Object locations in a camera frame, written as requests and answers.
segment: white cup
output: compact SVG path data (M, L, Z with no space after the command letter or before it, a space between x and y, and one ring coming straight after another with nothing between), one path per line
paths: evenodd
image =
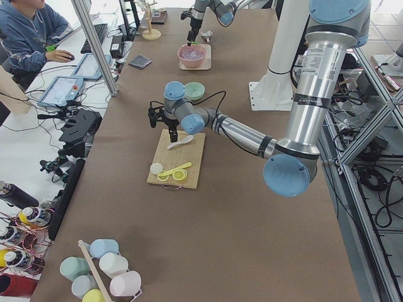
M122 257L121 255L116 255L114 253L106 253L99 260L99 268L106 274L108 277L113 279L128 270L128 262L127 259Z
M111 294L115 297L133 296L134 299L136 299L141 295L140 287L140 274L135 271L130 271L114 277L111 281L109 289Z
M71 284L71 292L79 299L82 299L88 291L95 288L98 288L95 278L90 275L79 276Z

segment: light blue cup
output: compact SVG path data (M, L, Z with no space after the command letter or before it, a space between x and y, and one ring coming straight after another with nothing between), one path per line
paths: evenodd
M95 258L101 258L106 253L119 253L119 245L113 239L97 239L89 247L89 253Z
M88 275L89 266L83 258L68 257L61 263L60 273L68 280L74 281L79 276Z

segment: white spoon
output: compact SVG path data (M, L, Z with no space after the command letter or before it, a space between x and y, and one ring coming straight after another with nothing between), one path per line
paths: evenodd
M170 145L168 145L168 147L166 147L168 150L171 150L173 147L176 147L178 145L183 145L184 143L190 143L193 140L193 135L188 135L187 137L185 137L184 139L172 143Z

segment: white pole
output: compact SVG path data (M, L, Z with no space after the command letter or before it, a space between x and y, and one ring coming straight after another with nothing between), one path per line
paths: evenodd
M252 110L290 111L292 83L289 71L309 17L309 0L285 0L267 73L249 83Z

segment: pink bowl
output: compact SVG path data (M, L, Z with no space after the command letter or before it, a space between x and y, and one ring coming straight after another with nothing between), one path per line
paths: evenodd
M183 58L184 56L186 57L186 54L188 54L189 56L189 53L192 51L196 51L195 60ZM206 48L196 44L192 44L191 46L183 45L181 48L178 49L179 61L181 61L181 63L186 68L197 68L201 66L201 64L206 59L206 54L207 54Z

